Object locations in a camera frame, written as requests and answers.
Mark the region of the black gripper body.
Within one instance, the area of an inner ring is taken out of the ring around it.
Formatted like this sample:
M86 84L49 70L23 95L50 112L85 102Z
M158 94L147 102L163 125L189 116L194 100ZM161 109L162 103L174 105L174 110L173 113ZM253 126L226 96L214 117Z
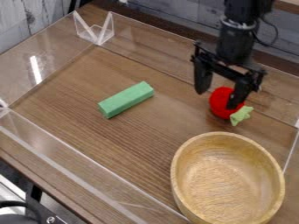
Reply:
M218 74L234 82L246 78L252 84L252 91L258 92L268 75L266 69L252 58L248 58L244 63L232 64L218 56L215 47L215 45L203 44L199 40L194 42L193 65L194 59L201 58L210 65L213 74Z

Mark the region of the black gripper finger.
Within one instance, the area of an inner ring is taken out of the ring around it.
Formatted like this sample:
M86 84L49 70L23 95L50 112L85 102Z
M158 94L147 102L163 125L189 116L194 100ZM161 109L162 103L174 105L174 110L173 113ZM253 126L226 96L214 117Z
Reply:
M194 59L194 86L197 93L202 95L211 87L211 66L201 58Z
M250 92L250 81L246 78L238 79L234 91L229 96L228 109L236 109L240 104L248 99Z

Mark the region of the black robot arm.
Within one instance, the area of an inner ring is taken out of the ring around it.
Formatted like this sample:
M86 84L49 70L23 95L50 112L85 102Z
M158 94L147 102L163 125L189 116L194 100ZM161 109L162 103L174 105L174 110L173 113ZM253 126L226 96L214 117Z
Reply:
M253 91L258 92L268 75L265 68L253 60L256 42L272 46L258 38L260 23L266 21L276 0L225 0L225 14L221 18L219 40L214 48L195 41L191 56L194 64L194 86L198 94L211 88L213 75L236 82L229 95L228 109L236 109Z

